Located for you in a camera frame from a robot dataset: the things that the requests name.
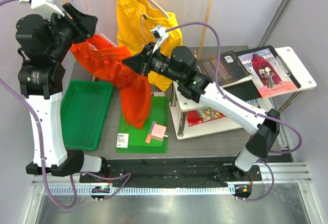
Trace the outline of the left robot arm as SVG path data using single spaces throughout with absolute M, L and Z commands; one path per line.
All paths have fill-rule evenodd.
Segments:
M 65 74 L 62 62 L 73 44 L 95 34 L 97 21 L 96 16 L 66 3 L 59 13 L 29 14 L 16 23 L 18 53 L 23 58 L 18 73 L 20 96 L 33 120 L 34 158 L 26 166 L 28 174 L 64 177 L 91 172 L 97 182 L 108 179 L 105 158 L 65 148 L 60 117 Z

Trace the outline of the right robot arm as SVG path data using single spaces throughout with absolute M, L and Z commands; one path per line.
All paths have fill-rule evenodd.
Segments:
M 170 57 L 160 53 L 154 42 L 139 54 L 122 63 L 141 76 L 153 71 L 177 83 L 177 90 L 186 99 L 211 107 L 242 126 L 250 135 L 231 168 L 236 180 L 244 180 L 254 163 L 267 157 L 280 132 L 277 110 L 256 108 L 226 90 L 196 70 L 196 58 L 186 46 L 175 47 Z

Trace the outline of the orange shorts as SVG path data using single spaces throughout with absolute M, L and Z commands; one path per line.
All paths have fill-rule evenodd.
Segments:
M 131 56 L 126 46 L 115 47 L 99 35 L 73 44 L 71 53 L 93 76 L 119 88 L 121 111 L 126 122 L 142 129 L 151 110 L 148 78 L 138 75 L 122 61 Z

